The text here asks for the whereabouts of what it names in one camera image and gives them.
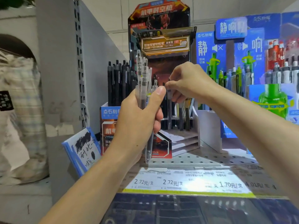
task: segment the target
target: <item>notepad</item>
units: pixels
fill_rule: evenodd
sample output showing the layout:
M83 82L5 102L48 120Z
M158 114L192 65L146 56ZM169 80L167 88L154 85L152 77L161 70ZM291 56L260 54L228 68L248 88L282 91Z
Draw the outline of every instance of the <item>notepad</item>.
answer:
M79 177L84 175L100 158L101 148L90 127L62 143Z

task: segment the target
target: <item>right hand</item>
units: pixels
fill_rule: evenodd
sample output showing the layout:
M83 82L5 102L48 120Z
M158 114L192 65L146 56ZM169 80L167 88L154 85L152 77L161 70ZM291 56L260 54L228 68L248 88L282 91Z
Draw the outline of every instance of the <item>right hand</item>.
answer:
M209 93L217 86L200 65L191 62L175 67L170 81L165 84L166 89L173 90L172 101L177 103L183 102L187 97L205 103Z

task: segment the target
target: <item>speaker icon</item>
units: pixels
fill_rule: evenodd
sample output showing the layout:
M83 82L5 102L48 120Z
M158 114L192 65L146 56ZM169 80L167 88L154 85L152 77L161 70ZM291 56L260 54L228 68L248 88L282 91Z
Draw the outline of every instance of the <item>speaker icon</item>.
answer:
M212 47L212 50L218 52L218 46L217 46L217 45L214 45L214 46Z
M248 48L248 45L245 44L244 42L238 43L238 50L244 50L244 49L247 49L247 48Z

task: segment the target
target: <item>forearm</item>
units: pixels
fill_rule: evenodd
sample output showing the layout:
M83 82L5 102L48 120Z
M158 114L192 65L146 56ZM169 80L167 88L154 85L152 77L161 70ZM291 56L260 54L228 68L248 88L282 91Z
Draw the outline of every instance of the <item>forearm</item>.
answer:
M220 86L207 101L281 188L297 199L299 127Z
M51 208L40 224L99 224L127 169L118 156L105 154Z

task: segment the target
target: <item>perforated shelf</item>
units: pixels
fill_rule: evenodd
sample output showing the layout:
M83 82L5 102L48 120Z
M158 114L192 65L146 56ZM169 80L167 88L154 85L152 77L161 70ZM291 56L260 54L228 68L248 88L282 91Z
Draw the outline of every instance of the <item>perforated shelf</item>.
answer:
M199 149L174 156L171 159L152 158L149 167L170 168L204 168L233 166L239 164L258 164L251 154L240 148L225 149L228 153L220 154L201 141ZM140 166L145 166L143 159L139 161Z

